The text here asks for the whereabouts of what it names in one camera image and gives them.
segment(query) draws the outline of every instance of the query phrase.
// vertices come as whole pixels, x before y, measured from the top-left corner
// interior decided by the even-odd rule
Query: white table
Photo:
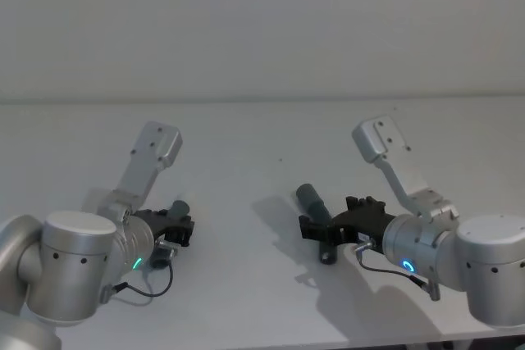
[[[0,107],[0,207],[4,217],[42,220],[79,209],[90,188],[116,185],[144,122],[183,134],[147,201],[184,198],[196,221],[172,290],[151,303],[122,292],[84,324],[58,330],[65,350],[305,350],[518,334],[476,322],[462,293],[442,289],[432,302],[407,280],[360,270],[348,248],[336,266],[320,265],[291,194],[311,182],[334,214],[350,194],[401,213],[350,136],[360,120],[389,113],[429,184],[463,217],[524,214],[523,109],[525,98]],[[373,252],[365,259],[390,266]],[[139,272],[127,279],[145,286]],[[148,281],[161,289],[167,273]]]

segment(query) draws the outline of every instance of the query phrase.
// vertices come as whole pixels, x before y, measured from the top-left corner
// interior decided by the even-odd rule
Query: cable
[[[358,258],[359,265],[364,270],[370,270],[371,272],[380,272],[380,273],[383,273],[383,274],[392,274],[392,275],[403,276],[404,278],[410,280],[412,283],[416,284],[420,289],[423,289],[423,290],[427,286],[427,284],[423,280],[419,279],[418,277],[416,277],[414,275],[407,275],[407,274],[405,274],[403,272],[399,272],[397,270],[380,270],[378,268],[371,268],[370,266],[365,266],[364,263],[363,263],[363,252],[356,253],[356,257]]]
[[[144,291],[142,291],[140,289],[137,289],[136,287],[128,284],[128,282],[122,282],[120,284],[117,284],[116,286],[113,286],[113,291],[115,293],[119,293],[123,289],[130,289],[131,291],[135,291],[136,293],[138,293],[140,295],[143,295],[145,297],[149,297],[149,298],[160,297],[160,296],[164,295],[165,293],[167,293],[169,291],[171,285],[173,284],[173,265],[171,263],[171,260],[168,262],[167,267],[170,269],[170,281],[168,282],[166,288],[163,291],[161,291],[160,293],[154,293],[154,294],[145,293]]]

